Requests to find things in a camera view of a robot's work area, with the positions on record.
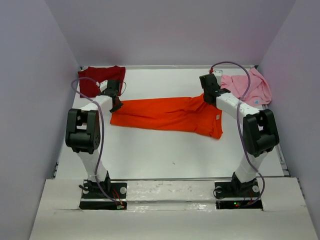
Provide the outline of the orange t-shirt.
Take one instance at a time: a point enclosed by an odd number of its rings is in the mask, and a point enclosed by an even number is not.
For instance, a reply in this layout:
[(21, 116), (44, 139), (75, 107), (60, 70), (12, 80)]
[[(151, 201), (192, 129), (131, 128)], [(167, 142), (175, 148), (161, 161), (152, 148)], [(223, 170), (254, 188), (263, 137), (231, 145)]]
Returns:
[(125, 100), (110, 124), (159, 131), (189, 132), (220, 139), (222, 111), (204, 101), (204, 95)]

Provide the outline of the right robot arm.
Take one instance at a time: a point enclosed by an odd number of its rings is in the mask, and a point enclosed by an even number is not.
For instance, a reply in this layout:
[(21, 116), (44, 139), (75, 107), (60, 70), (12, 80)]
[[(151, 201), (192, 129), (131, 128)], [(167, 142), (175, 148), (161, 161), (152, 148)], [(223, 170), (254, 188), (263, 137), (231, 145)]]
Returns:
[(257, 182), (259, 167), (280, 142), (273, 112), (269, 109), (260, 110), (239, 100), (228, 89), (221, 88), (213, 73), (202, 75), (199, 80), (204, 101), (236, 120), (244, 150), (231, 181), (215, 183), (216, 198), (244, 198), (249, 193), (258, 197), (261, 193)]

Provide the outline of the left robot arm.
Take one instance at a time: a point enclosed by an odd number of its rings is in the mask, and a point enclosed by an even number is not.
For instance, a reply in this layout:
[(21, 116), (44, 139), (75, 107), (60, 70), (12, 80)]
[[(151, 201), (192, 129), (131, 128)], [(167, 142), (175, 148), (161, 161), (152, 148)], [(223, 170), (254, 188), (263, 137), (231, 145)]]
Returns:
[[(89, 97), (77, 90), (76, 82), (88, 80), (98, 87), (96, 97)], [(105, 121), (102, 104), (111, 98), (111, 113), (118, 111), (123, 103), (120, 100), (122, 84), (115, 79), (98, 82), (91, 77), (79, 77), (71, 82), (71, 88), (89, 104), (82, 108), (71, 108), (67, 113), (65, 144), (76, 153), (82, 161), (87, 173), (86, 183), (78, 187), (84, 194), (93, 194), (119, 202), (121, 197), (112, 181), (108, 170), (102, 163), (105, 140)]]

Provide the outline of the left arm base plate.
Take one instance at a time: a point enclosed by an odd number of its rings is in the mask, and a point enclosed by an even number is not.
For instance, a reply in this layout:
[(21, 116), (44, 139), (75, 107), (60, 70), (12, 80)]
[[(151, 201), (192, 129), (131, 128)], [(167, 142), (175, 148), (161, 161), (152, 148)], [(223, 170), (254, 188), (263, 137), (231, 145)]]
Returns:
[(81, 210), (126, 210), (127, 209), (127, 189), (126, 182), (111, 182), (110, 190), (104, 190), (106, 195), (100, 190), (95, 182), (85, 180), (78, 186), (81, 190), (79, 208)]

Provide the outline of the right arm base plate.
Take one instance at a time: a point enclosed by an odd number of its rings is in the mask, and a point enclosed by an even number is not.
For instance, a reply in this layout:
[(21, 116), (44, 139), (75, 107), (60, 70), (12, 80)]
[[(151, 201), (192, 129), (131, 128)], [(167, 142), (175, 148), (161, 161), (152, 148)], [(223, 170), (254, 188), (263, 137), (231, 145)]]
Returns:
[(216, 198), (215, 207), (217, 210), (263, 209), (262, 200), (256, 200), (260, 195), (257, 180), (254, 180), (253, 185), (238, 192), (233, 191), (230, 186), (230, 181), (214, 183), (212, 193)]

